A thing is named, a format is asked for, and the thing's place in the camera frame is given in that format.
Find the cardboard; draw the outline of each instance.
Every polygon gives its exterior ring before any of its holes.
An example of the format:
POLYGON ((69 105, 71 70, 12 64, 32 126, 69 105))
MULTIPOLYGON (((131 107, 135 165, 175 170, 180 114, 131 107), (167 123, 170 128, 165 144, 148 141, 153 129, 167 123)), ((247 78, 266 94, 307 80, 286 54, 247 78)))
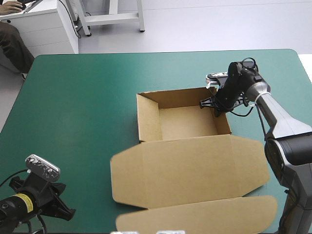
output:
POLYGON ((206 88, 137 94, 140 141, 172 140, 230 134, 225 114, 214 117, 212 108, 199 107, 211 96, 206 88))
POLYGON ((185 230, 187 234, 258 234, 273 222, 277 202, 272 196, 239 197, 145 210, 120 215, 118 231, 155 234, 185 230))
POLYGON ((269 180, 261 142, 232 135, 144 142, 111 159, 113 198, 157 208, 243 196, 269 180))

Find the yellow stripe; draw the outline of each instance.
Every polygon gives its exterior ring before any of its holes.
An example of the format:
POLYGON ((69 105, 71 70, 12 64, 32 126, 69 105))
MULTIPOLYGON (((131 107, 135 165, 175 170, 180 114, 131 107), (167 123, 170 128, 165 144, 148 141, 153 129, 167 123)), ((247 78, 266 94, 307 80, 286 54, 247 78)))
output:
POLYGON ((27 207, 27 213, 30 213, 34 210, 33 202, 29 196, 27 196, 25 194, 15 194, 13 196, 17 196, 25 202, 26 207, 27 207))

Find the white desk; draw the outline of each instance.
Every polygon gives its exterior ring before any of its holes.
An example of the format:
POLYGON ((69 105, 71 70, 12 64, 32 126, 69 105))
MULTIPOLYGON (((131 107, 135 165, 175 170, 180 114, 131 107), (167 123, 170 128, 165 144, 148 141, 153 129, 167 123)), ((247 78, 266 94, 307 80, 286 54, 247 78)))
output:
POLYGON ((48 54, 77 54, 78 38, 66 9, 58 0, 43 0, 26 14, 0 16, 15 26, 26 47, 36 57, 48 54))

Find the green table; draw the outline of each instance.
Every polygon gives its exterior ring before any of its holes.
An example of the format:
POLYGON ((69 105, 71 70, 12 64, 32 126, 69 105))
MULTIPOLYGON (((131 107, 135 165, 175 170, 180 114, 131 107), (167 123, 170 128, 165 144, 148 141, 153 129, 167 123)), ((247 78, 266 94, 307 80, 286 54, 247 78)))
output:
MULTIPOLYGON (((109 166, 114 154, 138 144, 136 93, 202 87, 207 73, 246 57, 256 59, 280 104, 312 125, 311 83, 292 50, 39 56, 0 134, 0 178, 24 169, 29 154, 44 157, 61 168, 61 197, 77 209, 70 222, 46 218, 48 230, 112 231, 118 214, 138 210, 113 201, 109 166)), ((256 111, 228 119, 234 135, 263 141, 256 111)), ((269 183, 250 194, 278 198, 267 232, 277 229, 284 190, 271 172, 269 183)), ((9 195, 8 186, 1 188, 2 198, 9 195)))

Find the robotic arm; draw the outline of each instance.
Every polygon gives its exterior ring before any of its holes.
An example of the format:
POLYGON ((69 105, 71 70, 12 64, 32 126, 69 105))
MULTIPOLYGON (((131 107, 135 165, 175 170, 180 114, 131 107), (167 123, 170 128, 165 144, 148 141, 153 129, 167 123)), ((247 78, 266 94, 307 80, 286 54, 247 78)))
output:
POLYGON ((265 155, 280 185, 288 188, 276 234, 307 234, 312 223, 312 127, 291 117, 272 97, 253 58, 232 62, 228 72, 206 76, 217 93, 200 102, 215 116, 255 102, 265 134, 265 155), (270 126, 266 133, 261 114, 270 126))

